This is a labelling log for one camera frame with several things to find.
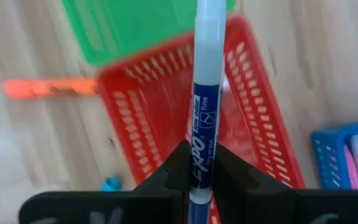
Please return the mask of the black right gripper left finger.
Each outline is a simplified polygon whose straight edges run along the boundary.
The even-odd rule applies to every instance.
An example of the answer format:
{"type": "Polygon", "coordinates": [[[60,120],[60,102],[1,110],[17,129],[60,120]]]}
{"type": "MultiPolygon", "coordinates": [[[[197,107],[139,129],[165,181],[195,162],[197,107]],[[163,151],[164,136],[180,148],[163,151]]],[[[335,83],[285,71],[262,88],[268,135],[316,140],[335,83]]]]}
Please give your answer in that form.
{"type": "Polygon", "coordinates": [[[49,191],[27,199],[19,223],[186,223],[190,144],[181,141],[166,161],[131,191],[49,191]]]}

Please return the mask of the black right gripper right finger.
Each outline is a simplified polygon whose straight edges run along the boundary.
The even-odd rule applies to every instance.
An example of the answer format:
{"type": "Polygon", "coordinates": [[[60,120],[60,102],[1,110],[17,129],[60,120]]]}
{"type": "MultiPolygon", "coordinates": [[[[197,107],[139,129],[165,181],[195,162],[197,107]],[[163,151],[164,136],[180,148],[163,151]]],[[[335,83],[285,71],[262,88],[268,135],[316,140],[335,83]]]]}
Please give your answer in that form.
{"type": "Polygon", "coordinates": [[[358,223],[358,190],[293,189],[222,145],[213,194],[222,223],[358,223]]]}

